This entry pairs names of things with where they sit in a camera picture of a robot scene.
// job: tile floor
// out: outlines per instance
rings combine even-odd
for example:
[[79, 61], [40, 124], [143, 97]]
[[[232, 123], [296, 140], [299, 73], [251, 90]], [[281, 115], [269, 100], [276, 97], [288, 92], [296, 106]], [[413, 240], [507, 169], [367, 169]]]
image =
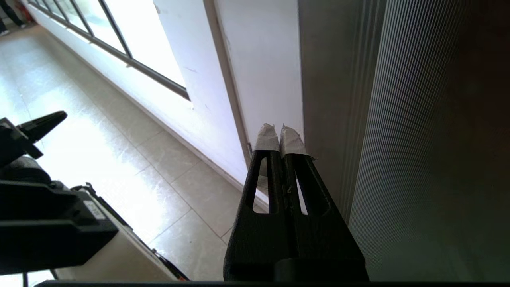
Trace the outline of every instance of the tile floor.
[[91, 182], [150, 247], [192, 280], [222, 280], [241, 193], [44, 28], [0, 38], [0, 116], [64, 110], [38, 146], [67, 186]]

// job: white wall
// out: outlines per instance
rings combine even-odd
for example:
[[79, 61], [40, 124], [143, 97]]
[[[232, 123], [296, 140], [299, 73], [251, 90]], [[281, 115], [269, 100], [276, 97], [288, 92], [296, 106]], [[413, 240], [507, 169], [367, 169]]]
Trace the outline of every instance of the white wall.
[[244, 183], [244, 161], [203, 1], [154, 1], [191, 102], [27, 5], [38, 22], [213, 163]]
[[252, 146], [263, 123], [303, 136], [297, 0], [217, 0], [241, 112]]

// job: window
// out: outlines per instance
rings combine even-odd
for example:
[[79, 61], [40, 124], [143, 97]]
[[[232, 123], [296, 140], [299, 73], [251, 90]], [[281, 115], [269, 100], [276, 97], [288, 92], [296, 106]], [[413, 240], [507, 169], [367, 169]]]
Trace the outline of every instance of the window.
[[29, 0], [29, 3], [189, 100], [152, 0]]

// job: person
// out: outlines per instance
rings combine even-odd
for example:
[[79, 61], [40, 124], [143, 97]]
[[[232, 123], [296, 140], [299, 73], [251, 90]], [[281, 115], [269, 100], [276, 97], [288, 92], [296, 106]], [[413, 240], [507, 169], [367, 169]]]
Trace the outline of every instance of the person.
[[[11, 20], [16, 24], [18, 25], [20, 28], [25, 28], [27, 25], [25, 25], [19, 18], [18, 18], [18, 15], [16, 15], [16, 12], [14, 12], [14, 10], [12, 10], [11, 6], [9, 6], [6, 2], [6, 0], [0, 0], [0, 7], [2, 8], [2, 10], [7, 14], [7, 16], [9, 18], [11, 18]], [[7, 30], [7, 27], [5, 27], [5, 24], [4, 22], [2, 21], [2, 19], [0, 19], [0, 36], [5, 36], [7, 34], [9, 34], [10, 31]]]

